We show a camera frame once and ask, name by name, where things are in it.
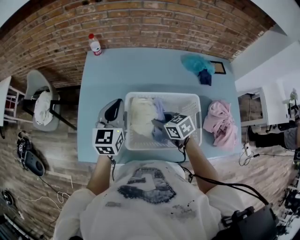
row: person's hand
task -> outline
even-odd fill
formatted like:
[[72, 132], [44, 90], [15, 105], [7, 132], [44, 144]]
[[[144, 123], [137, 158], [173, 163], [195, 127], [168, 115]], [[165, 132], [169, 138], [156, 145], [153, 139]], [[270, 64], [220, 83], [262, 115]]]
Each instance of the person's hand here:
[[184, 146], [186, 146], [186, 144], [188, 143], [190, 139], [190, 136], [188, 136], [187, 138], [185, 138], [184, 140], [175, 140], [175, 139], [171, 139], [171, 142], [178, 147], [179, 149], [183, 148]]

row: light blue table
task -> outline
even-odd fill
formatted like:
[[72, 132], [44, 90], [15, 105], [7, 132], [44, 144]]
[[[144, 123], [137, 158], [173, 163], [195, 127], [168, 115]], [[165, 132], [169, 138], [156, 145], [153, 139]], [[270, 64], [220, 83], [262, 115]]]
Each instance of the light blue table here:
[[[99, 111], [114, 99], [129, 92], [179, 92], [195, 93], [200, 97], [202, 121], [212, 100], [231, 103], [231, 113], [238, 126], [240, 139], [240, 111], [230, 63], [227, 60], [203, 55], [208, 60], [221, 61], [226, 75], [213, 75], [212, 86], [200, 85], [197, 77], [182, 65], [180, 57], [191, 52], [159, 48], [118, 48], [104, 50], [101, 56], [88, 52], [84, 65], [78, 110], [78, 159], [96, 162], [98, 155], [92, 147], [92, 129]], [[233, 152], [213, 146], [211, 133], [202, 131], [203, 150], [207, 158], [217, 158], [240, 152], [239, 141]], [[128, 151], [123, 145], [116, 159], [118, 163], [129, 160], [157, 159], [182, 161], [178, 150]]]

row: white bag on chair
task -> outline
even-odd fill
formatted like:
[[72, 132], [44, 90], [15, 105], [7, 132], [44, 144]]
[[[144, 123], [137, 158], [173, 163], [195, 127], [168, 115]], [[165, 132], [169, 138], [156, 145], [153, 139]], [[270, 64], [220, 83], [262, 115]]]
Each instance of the white bag on chair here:
[[51, 93], [43, 91], [36, 101], [34, 108], [34, 117], [38, 125], [46, 126], [53, 119], [53, 115], [50, 113], [50, 101]]

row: plastic basket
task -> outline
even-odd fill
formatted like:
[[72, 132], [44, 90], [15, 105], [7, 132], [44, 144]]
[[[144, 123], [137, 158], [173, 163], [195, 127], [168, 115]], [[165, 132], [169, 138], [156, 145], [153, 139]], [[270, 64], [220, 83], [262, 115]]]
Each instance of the plastic basket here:
[[202, 142], [202, 119], [200, 99], [196, 94], [189, 93], [168, 93], [168, 92], [130, 92], [125, 97], [125, 128], [126, 139], [125, 146], [128, 150], [166, 150], [176, 149], [177, 147], [171, 142], [157, 142], [154, 139], [147, 138], [137, 134], [130, 129], [130, 107], [132, 98], [161, 98], [166, 112], [182, 113], [190, 115], [196, 127], [192, 133], [195, 141], [199, 146]]

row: white cloth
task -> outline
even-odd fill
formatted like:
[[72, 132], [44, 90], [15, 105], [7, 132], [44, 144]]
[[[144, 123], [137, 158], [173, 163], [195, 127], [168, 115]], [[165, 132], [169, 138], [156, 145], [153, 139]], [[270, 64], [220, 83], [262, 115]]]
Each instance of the white cloth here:
[[244, 209], [235, 189], [216, 186], [205, 195], [170, 163], [133, 161], [102, 194], [75, 191], [57, 220], [54, 239], [77, 234], [84, 240], [211, 240], [220, 231], [221, 216]]
[[43, 91], [36, 101], [34, 107], [34, 118], [38, 125], [46, 126], [53, 119], [53, 115], [50, 110], [51, 93]]
[[152, 139], [154, 128], [152, 120], [157, 118], [158, 113], [152, 98], [134, 97], [132, 99], [130, 106], [130, 128], [132, 130]]

